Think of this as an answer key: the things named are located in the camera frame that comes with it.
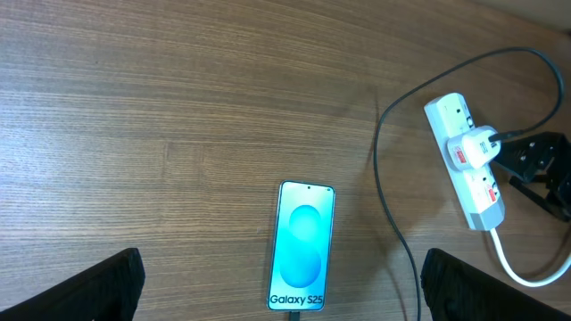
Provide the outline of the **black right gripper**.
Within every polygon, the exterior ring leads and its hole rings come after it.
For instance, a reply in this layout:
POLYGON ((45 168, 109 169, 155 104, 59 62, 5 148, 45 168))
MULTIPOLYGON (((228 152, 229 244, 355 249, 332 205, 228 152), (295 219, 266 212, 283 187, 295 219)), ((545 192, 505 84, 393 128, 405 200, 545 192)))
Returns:
POLYGON ((501 144, 494 161, 511 175, 509 183, 562 221, 570 220, 570 143, 564 134, 540 133, 501 144), (545 197, 527 187, 545 183, 545 197))

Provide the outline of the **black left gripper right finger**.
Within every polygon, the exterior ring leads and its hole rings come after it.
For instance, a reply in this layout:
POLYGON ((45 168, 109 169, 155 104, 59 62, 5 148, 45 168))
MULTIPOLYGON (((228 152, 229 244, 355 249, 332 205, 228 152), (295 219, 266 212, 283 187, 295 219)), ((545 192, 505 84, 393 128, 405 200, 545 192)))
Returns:
POLYGON ((426 305, 434 320, 563 320, 554 309, 437 248, 421 271, 426 305))

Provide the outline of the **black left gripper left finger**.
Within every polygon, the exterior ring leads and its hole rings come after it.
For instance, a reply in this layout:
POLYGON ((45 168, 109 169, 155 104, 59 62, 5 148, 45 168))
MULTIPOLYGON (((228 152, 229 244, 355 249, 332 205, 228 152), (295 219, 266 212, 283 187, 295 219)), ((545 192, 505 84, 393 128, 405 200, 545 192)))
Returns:
POLYGON ((131 321, 145 284, 137 248, 127 248, 1 312, 4 321, 131 321))

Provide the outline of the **blue screen Galaxy smartphone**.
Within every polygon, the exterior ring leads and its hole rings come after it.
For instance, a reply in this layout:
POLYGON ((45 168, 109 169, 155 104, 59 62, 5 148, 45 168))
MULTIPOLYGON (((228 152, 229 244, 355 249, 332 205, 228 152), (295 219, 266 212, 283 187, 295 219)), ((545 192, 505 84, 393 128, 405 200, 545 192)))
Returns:
POLYGON ((326 302, 335 189, 286 180, 277 198, 267 306, 319 311, 326 302))

